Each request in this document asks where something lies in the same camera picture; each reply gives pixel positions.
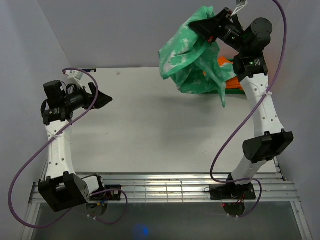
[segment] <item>white tabletop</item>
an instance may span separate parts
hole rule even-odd
[[[223,108],[217,94],[182,94],[156,67],[99,68],[92,75],[113,101],[74,124],[76,172],[208,173],[220,147],[250,112],[245,95],[228,95]],[[87,84],[89,78],[81,81]],[[250,120],[214,172],[232,172],[243,157],[243,141],[253,137]],[[260,172],[276,172],[274,162]]]

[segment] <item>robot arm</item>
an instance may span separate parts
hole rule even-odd
[[[59,80],[43,85],[48,98],[41,107],[43,123],[48,139],[55,140],[48,147],[47,172],[45,180],[39,182],[38,190],[55,212],[85,204],[90,200],[90,194],[105,189],[104,182],[98,174],[82,179],[76,175],[71,156],[72,127],[56,135],[72,120],[76,109],[88,109],[94,99],[96,88],[92,82],[89,83],[92,94],[87,93],[80,82],[82,75],[78,71],[72,71],[67,78],[68,85],[65,90],[62,89]],[[100,109],[112,100],[99,91],[94,108]]]
[[[268,76],[260,73],[254,77],[245,77],[240,82],[251,110],[266,94]],[[252,116],[255,138],[243,143],[244,156],[231,173],[232,179],[253,178],[257,171],[268,161],[278,156],[292,142],[292,132],[285,132],[281,124],[270,93]],[[238,181],[236,185],[245,185],[251,181]]]
[[[251,110],[266,94],[253,114],[255,138],[243,142],[244,156],[227,180],[252,179],[267,161],[280,155],[294,139],[292,132],[285,131],[276,113],[271,93],[267,93],[268,68],[263,50],[271,42],[272,24],[265,18],[258,18],[243,30],[237,15],[225,8],[215,17],[190,22],[189,27],[207,42],[212,43],[219,38],[239,52],[234,58],[233,69]],[[239,195],[243,195],[244,199],[256,198],[251,180],[227,183],[211,191],[211,199],[215,200]]]

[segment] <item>white wall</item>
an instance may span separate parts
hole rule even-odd
[[[42,85],[61,79],[62,68],[70,63],[36,0],[0,0],[0,32],[0,238],[16,240],[22,225],[8,208],[9,185],[46,141]],[[25,170],[14,188],[13,204],[22,218],[46,154]]]
[[[236,7],[235,0],[38,2],[71,64],[99,68],[157,67],[160,48],[197,9],[213,6],[217,14],[225,7]],[[285,7],[290,0],[279,2]],[[270,19],[275,26],[281,16],[270,0],[251,0],[249,7],[239,15],[245,28],[259,17]],[[267,57],[278,44],[272,41],[266,51]],[[225,55],[235,55],[235,51],[225,44],[220,47]]]
[[[274,86],[277,113],[294,141],[279,156],[288,180],[294,180],[313,239],[320,239],[320,3],[295,0],[288,20],[286,57]]]

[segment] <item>orange object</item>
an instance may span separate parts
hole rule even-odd
[[[233,62],[229,61],[224,56],[221,56],[221,57],[218,58],[218,64],[219,64],[220,67],[225,63],[234,64]],[[237,76],[235,76],[234,78],[231,78],[230,80],[226,81],[226,89],[240,89],[242,91],[244,90],[241,87]]]

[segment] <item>metal frame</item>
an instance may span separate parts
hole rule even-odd
[[[301,208],[301,202],[292,201],[291,206],[292,206],[295,220],[298,224],[302,239],[303,240],[312,240],[312,236],[311,236],[304,212]]]
[[[300,198],[295,184],[292,181],[285,181],[277,168],[275,173],[258,173],[255,178],[261,180],[262,197],[261,202],[290,202],[294,212],[303,240],[311,240],[311,234],[301,209]],[[77,176],[84,178],[91,173],[78,172]],[[208,173],[186,173],[186,174],[146,174],[146,173],[100,173],[105,184],[122,185],[122,189],[128,196],[129,203],[220,203],[221,200],[210,200],[209,193],[204,189],[210,184],[217,184],[212,181]],[[217,173],[214,177],[226,180],[228,174]],[[253,182],[255,191],[259,191],[259,185]],[[117,203],[124,203],[122,198]],[[27,220],[35,224],[39,213],[40,204],[45,203],[38,192],[35,183],[32,188],[29,202]],[[33,229],[24,228],[21,239],[30,240]]]

